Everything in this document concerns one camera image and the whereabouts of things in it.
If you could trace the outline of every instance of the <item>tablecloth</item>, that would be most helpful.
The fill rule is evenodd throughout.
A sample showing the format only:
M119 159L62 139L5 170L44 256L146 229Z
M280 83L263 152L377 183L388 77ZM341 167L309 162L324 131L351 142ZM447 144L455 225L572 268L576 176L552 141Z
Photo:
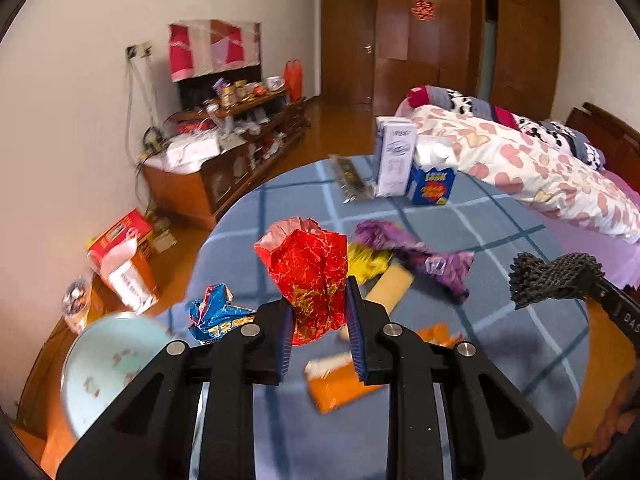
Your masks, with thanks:
M354 157L371 174L368 157ZM588 355L588 318L574 300L548 300L514 311L508 273L528 251L546 260L562 254L539 218L508 195L459 173L445 206L413 206L404 197L343 203L327 161L284 173L240 199L222 218L198 254L185 301L159 319L195 346L186 301L207 285L226 283L234 303L258 307L280 295L253 244L268 226L290 216L315 219L323 228L353 235L367 219L398 222L435 251L472 250L470 291L452 304L440 286L416 279L392 313L412 330L447 322L479 344L506 377L559 434L580 396ZM277 388L254 389L255 463L259 479L383 479L388 432L388 390L319 415L306 391L303 369L313 358L348 350L337 333L294 348L289 372ZM447 446L443 446L444 455Z

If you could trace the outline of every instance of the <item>white bowl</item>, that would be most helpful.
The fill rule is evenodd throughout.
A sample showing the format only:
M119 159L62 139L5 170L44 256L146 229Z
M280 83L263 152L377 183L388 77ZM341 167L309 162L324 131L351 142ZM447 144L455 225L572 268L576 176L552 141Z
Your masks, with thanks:
M120 312L89 325L71 345L62 368L62 406L80 438L133 377L171 341L146 316Z
M277 92L284 86L284 79L280 76L268 77L266 83L269 92Z

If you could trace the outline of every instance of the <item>metal bolt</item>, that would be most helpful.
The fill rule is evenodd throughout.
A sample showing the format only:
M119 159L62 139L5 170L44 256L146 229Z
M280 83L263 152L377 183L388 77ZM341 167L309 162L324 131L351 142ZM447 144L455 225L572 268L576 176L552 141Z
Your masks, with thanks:
M166 346L166 352L169 355L180 355L182 352L184 352L185 348L186 346L182 341L171 341Z
M476 347L465 341L458 345L458 353L464 357L473 357L476 355Z
M402 333L402 327L396 323L387 323L383 326L382 332L389 337L398 337Z
M253 337L254 335L258 335L260 333L260 327L255 323L247 323L246 325L242 325L240 332L244 336Z

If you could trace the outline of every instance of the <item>blue box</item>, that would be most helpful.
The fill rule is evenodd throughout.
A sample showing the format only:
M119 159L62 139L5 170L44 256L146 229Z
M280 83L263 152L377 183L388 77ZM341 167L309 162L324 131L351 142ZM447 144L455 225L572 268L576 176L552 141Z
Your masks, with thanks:
M413 161L406 195L415 205L445 205L449 201L455 178L456 171L453 168L424 171Z

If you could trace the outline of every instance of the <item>wall socket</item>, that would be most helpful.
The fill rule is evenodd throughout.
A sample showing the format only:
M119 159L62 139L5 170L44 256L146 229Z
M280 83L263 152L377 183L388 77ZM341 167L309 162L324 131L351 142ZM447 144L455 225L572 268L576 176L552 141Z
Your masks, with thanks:
M125 49L127 59L133 59L135 57L149 57L151 56L151 42L145 41L136 45L128 46Z

